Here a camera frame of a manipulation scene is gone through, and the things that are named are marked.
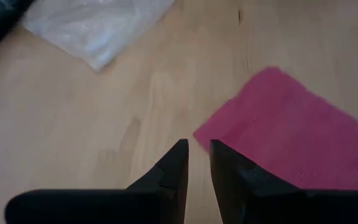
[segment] pink fabric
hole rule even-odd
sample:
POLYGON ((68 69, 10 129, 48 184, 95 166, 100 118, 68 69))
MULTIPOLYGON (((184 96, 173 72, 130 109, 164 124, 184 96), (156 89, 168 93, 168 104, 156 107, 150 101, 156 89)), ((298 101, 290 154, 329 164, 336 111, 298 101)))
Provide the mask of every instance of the pink fabric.
POLYGON ((303 189, 358 190, 358 121, 279 68, 244 85, 195 133, 219 139, 303 189))

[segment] wood grain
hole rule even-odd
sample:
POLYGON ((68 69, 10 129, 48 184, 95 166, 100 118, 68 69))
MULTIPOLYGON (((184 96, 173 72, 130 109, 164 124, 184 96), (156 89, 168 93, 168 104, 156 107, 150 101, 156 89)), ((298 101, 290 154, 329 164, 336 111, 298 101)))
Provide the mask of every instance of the wood grain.
POLYGON ((94 74, 18 27, 0 44, 0 223, 37 188, 120 188, 190 140, 187 223, 220 223, 192 132, 278 65, 358 119, 358 0, 177 0, 94 74))

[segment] floor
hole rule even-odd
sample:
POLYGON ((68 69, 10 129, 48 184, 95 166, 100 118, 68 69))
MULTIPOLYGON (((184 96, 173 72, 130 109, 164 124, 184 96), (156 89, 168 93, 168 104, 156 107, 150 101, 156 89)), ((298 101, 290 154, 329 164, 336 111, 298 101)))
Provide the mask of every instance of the floor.
POLYGON ((221 223, 192 132, 278 65, 358 119, 358 0, 177 0, 95 74, 21 27, 0 44, 0 223, 38 188, 124 188, 190 141, 186 223, 221 223))

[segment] pink cloth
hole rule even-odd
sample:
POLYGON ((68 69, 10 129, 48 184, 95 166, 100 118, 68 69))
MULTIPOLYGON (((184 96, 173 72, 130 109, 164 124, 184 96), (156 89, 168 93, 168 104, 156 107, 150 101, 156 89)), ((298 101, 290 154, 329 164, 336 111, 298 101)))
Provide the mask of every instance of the pink cloth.
POLYGON ((358 190, 358 121, 279 68, 244 85, 195 133, 218 139, 302 189, 358 190))

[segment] plastic bag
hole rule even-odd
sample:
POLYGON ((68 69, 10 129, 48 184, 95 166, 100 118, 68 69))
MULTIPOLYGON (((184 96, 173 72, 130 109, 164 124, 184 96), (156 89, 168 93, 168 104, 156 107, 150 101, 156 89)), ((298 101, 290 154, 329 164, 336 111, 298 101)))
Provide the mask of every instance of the plastic bag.
POLYGON ((154 25, 174 0, 38 0, 24 17, 33 34, 100 71, 154 25))

